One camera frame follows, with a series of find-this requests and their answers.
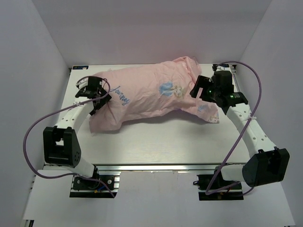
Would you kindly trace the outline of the pink and purple Frozen pillowcase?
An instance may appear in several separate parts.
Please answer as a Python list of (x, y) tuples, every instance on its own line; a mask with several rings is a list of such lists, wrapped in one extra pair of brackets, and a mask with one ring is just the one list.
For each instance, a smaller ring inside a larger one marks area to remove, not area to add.
[(109, 82), (111, 100), (91, 116), (90, 131), (115, 131), (123, 122), (163, 116), (175, 110), (219, 123), (214, 103), (190, 95), (201, 73), (199, 64), (189, 57), (96, 73)]

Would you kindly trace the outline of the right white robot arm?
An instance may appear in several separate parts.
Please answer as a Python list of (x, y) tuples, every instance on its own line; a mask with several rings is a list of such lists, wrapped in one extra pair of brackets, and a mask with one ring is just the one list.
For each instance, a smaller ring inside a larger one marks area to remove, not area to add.
[(289, 152), (285, 148), (278, 148), (262, 130), (245, 95), (234, 91), (231, 72), (216, 71), (211, 78), (199, 75), (190, 95), (215, 103), (222, 109), (238, 130), (237, 140), (244, 141), (250, 157), (243, 165), (228, 164), (231, 155), (228, 153), (215, 170), (206, 189), (207, 194), (212, 193), (210, 188), (213, 183), (223, 189), (230, 183), (236, 185), (245, 182), (249, 187), (256, 187), (284, 179)]

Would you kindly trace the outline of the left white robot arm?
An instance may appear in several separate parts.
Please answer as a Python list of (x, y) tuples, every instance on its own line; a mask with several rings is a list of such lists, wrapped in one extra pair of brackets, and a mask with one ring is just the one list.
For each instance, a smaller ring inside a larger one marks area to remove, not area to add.
[(94, 189), (99, 186), (100, 177), (94, 173), (94, 165), (81, 156), (77, 133), (88, 115), (94, 115), (110, 101), (110, 84), (107, 79), (86, 76), (76, 87), (78, 92), (73, 104), (63, 110), (65, 115), (55, 126), (43, 131), (44, 158), (48, 164), (63, 166), (84, 176), (85, 185)]

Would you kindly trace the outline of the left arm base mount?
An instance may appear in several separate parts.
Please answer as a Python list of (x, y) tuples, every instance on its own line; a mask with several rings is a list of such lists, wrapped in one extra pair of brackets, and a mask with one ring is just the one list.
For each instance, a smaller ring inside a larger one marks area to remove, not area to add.
[[(120, 174), (117, 171), (99, 171), (95, 176), (99, 177), (115, 197), (119, 189)], [(113, 199), (112, 194), (100, 182), (84, 180), (78, 176), (72, 179), (70, 198)]]

